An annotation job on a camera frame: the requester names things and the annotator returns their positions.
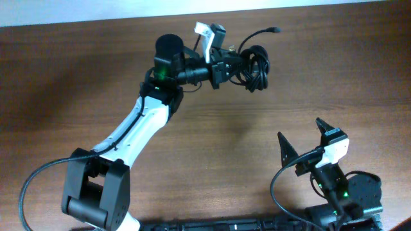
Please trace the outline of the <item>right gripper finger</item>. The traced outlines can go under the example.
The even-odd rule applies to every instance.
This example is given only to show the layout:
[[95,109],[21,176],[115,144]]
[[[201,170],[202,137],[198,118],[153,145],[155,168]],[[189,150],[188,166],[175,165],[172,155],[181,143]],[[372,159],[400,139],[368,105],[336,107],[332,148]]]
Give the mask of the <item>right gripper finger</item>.
[[281,164],[282,167],[287,166],[290,162],[299,157],[293,146],[289,143],[287,138],[281,133],[277,133],[279,145],[281,149]]
[[333,126],[329,125],[327,122],[325,122],[319,117],[315,119],[315,122],[321,133],[326,133],[334,129]]

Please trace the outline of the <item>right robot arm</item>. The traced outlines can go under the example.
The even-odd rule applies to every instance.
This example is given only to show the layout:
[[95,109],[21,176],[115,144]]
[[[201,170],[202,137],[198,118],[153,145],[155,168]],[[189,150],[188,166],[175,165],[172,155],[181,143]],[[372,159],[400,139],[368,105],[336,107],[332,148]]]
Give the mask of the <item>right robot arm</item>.
[[339,162],[347,155],[348,135],[319,117],[315,122],[320,131],[320,144],[302,155],[281,132],[277,134],[281,168],[270,183],[270,192],[274,192],[280,174],[294,167],[297,176],[309,174],[311,187],[327,202],[305,209],[304,216],[286,209],[276,197],[272,198],[273,202],[287,216],[312,230],[381,230],[376,220],[383,210],[381,178],[365,171],[344,173]]

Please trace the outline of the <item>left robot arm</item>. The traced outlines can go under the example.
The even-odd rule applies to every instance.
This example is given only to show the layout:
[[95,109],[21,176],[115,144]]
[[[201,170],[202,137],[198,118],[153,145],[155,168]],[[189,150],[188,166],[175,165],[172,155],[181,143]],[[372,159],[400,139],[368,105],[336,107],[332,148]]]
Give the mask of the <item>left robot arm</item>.
[[147,71],[130,113],[91,150],[73,151],[62,212],[99,230],[139,230],[140,222],[129,211],[130,170],[149,140],[179,109],[183,85],[210,81],[217,89],[247,63],[238,52],[223,49],[214,35],[206,38],[201,55],[177,35],[159,37],[154,67]]

